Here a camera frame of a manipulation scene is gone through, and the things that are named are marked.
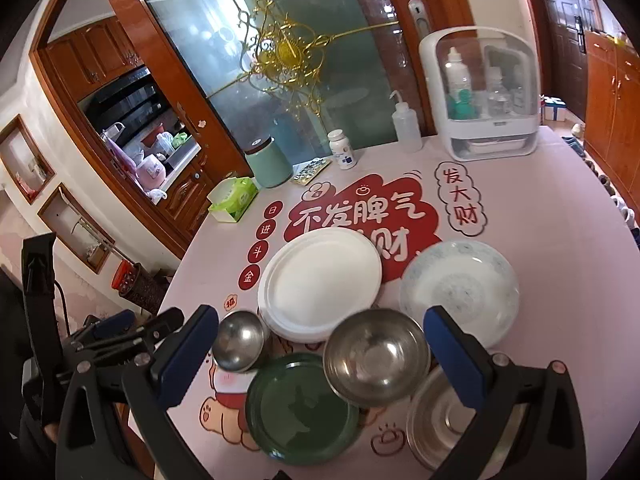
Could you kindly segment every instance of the screw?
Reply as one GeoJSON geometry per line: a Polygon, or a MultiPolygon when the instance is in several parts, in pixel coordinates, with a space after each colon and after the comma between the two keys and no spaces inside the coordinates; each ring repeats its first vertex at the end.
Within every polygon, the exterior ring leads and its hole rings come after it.
{"type": "Polygon", "coordinates": [[[564,374],[566,372],[566,365],[562,361],[553,361],[551,363],[551,369],[556,374],[564,374]]]}
{"type": "Polygon", "coordinates": [[[505,354],[503,354],[501,352],[498,352],[497,354],[492,355],[491,356],[491,361],[493,361],[494,364],[496,364],[498,366],[506,366],[510,362],[509,358],[505,354]]]}
{"type": "Polygon", "coordinates": [[[136,366],[148,365],[151,362],[151,356],[146,352],[142,352],[133,358],[133,362],[135,362],[136,366]]]}
{"type": "Polygon", "coordinates": [[[91,363],[89,361],[80,361],[78,363],[78,366],[76,367],[76,370],[78,370],[78,373],[84,374],[88,372],[90,368],[91,368],[91,363]]]}

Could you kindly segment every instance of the pink rice cooker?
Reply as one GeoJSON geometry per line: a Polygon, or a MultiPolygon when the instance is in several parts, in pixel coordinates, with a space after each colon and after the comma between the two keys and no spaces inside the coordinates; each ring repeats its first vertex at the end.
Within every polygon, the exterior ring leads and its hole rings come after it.
{"type": "Polygon", "coordinates": [[[136,177],[142,189],[157,189],[166,178],[166,170],[155,155],[146,157],[136,168],[136,177]]]}

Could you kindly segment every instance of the red circle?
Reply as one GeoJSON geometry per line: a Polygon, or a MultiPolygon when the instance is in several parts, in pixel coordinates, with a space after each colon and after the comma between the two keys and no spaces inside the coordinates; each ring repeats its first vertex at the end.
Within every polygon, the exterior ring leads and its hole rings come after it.
{"type": "Polygon", "coordinates": [[[264,258],[264,255],[268,250],[269,243],[267,242],[267,240],[258,240],[251,246],[251,249],[249,249],[249,253],[246,256],[246,259],[250,264],[256,264],[264,258]]]}
{"type": "Polygon", "coordinates": [[[284,205],[282,204],[282,202],[280,200],[276,200],[275,202],[271,202],[266,207],[266,209],[264,210],[264,217],[267,220],[275,218],[278,215],[278,213],[280,211],[282,211],[283,207],[284,207],[284,205]]]}
{"type": "Polygon", "coordinates": [[[264,240],[265,238],[269,238],[269,236],[271,236],[271,233],[273,233],[275,230],[276,221],[265,220],[258,226],[258,229],[255,232],[255,237],[258,238],[258,240],[264,240]]]}
{"type": "Polygon", "coordinates": [[[244,270],[240,273],[240,277],[238,278],[238,286],[241,290],[249,290],[258,283],[258,278],[260,278],[260,267],[255,264],[251,264],[244,268],[244,270]]]}

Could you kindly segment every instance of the transparent storage cabinet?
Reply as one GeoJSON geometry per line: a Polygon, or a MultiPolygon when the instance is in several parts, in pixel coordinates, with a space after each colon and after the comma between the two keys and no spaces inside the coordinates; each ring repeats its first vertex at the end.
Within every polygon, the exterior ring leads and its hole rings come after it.
{"type": "Polygon", "coordinates": [[[420,42],[433,120],[460,161],[536,149],[540,82],[533,49],[503,30],[455,27],[420,42]]]}

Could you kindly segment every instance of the green plate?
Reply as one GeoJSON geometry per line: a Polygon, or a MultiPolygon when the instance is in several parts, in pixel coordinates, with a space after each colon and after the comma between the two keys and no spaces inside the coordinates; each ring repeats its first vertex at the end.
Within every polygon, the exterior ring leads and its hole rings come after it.
{"type": "Polygon", "coordinates": [[[358,408],[334,394],[315,354],[268,363],[249,386],[245,410],[255,443],[292,465],[331,460],[358,436],[358,408]]]}

